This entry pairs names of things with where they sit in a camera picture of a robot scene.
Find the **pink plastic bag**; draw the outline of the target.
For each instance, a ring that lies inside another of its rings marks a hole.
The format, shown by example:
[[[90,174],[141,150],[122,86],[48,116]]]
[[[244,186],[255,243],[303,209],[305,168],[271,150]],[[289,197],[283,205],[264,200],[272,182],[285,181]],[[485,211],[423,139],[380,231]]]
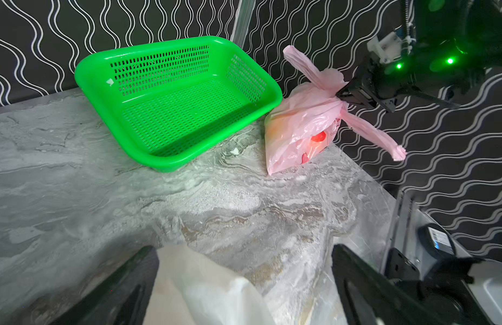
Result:
[[[386,150],[394,161],[406,159],[406,149],[384,131],[349,113],[347,102],[336,97],[346,85],[336,69],[319,70],[306,55],[289,45],[283,50],[287,62],[308,79],[296,86],[265,119],[267,173],[309,162],[328,147],[342,122],[356,134]]]

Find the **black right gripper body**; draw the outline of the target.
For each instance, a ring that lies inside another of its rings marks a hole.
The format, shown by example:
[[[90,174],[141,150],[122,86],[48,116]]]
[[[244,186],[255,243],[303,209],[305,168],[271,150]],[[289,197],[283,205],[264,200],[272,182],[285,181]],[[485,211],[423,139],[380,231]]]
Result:
[[[414,58],[380,64],[373,57],[367,56],[358,66],[352,84],[370,89],[376,97],[376,107],[393,112],[398,97],[418,94],[416,69],[417,61]]]

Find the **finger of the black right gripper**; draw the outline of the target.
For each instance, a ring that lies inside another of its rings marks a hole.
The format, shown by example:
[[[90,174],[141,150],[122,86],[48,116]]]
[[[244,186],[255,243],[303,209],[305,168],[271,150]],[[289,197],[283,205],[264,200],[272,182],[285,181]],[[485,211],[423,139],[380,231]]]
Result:
[[[370,89],[363,85],[347,84],[343,89],[336,92],[336,97],[356,106],[376,108],[376,97]]]

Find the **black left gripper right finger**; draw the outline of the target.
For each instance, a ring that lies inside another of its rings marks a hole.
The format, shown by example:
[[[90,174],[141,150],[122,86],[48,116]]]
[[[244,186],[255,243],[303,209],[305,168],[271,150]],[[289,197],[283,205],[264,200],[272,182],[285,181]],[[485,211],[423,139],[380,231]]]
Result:
[[[443,324],[347,246],[332,249],[332,273],[348,324]]]

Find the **white plastic bag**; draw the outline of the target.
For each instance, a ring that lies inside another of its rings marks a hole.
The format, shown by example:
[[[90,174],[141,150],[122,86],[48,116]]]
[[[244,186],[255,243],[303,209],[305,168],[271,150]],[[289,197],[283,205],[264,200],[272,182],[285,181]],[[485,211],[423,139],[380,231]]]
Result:
[[[274,324],[244,276],[185,245],[157,250],[159,268],[144,324]]]

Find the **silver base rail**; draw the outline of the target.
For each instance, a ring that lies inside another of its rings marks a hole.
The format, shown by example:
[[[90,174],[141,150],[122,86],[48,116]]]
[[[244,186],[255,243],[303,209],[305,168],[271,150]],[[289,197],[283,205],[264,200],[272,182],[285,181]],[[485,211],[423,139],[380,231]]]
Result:
[[[428,223],[438,224],[410,194],[400,192],[382,273],[448,324],[502,324],[502,263],[470,255],[452,236],[456,257],[436,260],[417,234]]]

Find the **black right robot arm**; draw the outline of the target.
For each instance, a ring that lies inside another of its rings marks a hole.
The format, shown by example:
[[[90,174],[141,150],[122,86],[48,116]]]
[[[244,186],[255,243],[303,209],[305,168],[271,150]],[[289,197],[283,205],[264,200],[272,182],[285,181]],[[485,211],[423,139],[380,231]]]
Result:
[[[401,1],[401,27],[368,42],[369,54],[336,96],[395,111],[414,96],[454,108],[454,90],[480,85],[502,66],[502,11],[496,1]]]

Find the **green plastic basket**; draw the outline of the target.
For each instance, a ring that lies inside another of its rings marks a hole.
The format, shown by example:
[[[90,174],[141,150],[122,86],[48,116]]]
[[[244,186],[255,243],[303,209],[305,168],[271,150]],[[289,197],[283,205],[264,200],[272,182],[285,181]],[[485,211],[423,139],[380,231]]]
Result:
[[[75,80],[116,142],[172,172],[278,107],[282,90],[242,48],[215,36],[91,54]]]

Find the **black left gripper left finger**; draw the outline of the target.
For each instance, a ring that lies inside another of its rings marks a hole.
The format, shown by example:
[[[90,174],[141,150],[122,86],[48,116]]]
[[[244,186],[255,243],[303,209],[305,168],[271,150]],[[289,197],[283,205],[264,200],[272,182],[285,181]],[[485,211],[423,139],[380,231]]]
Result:
[[[160,262],[144,246],[53,324],[142,324]]]

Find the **black round device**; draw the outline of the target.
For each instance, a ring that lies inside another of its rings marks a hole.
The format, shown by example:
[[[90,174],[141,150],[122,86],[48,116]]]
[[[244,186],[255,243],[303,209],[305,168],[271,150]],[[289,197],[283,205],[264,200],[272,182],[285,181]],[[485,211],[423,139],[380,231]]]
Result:
[[[417,234],[424,250],[436,260],[453,259],[456,257],[456,247],[453,240],[438,224],[425,224],[419,227]]]

